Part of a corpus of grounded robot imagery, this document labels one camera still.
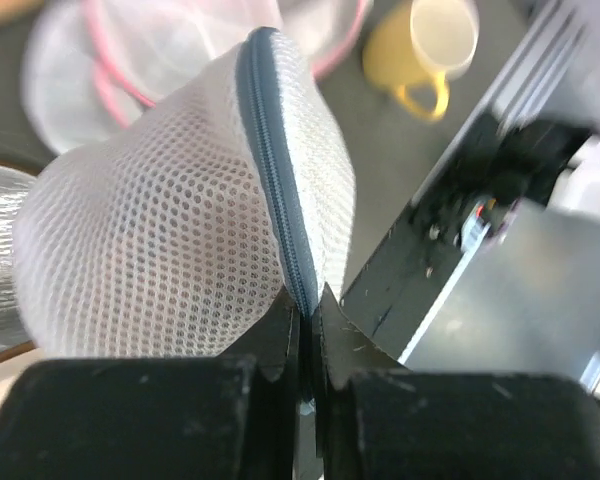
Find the blue zipper white mesh bag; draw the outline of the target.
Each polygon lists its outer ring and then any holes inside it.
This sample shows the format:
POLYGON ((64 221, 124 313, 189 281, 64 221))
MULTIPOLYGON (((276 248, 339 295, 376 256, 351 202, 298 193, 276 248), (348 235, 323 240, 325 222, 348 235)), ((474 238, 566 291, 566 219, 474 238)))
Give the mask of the blue zipper white mesh bag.
POLYGON ((43 170, 13 225, 20 317, 55 357, 219 354, 281 290, 304 316, 341 293, 355 203, 307 61, 256 29, 43 170))

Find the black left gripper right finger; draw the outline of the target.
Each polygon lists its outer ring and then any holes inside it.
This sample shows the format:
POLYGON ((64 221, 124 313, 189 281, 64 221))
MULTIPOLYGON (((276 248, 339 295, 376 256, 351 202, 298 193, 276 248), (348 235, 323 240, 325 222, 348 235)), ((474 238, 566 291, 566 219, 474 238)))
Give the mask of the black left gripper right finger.
POLYGON ((325 289, 312 318, 328 479, 600 479, 600 405, 553 375, 414 373, 325 289))

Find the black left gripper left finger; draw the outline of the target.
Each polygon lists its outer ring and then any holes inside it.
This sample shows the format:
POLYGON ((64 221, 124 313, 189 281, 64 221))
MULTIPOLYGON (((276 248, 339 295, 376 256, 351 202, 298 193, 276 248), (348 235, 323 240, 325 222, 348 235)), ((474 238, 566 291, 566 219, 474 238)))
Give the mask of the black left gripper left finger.
POLYGON ((300 315, 281 291, 215 357, 48 360, 0 407, 0 479, 289 479, 300 315))

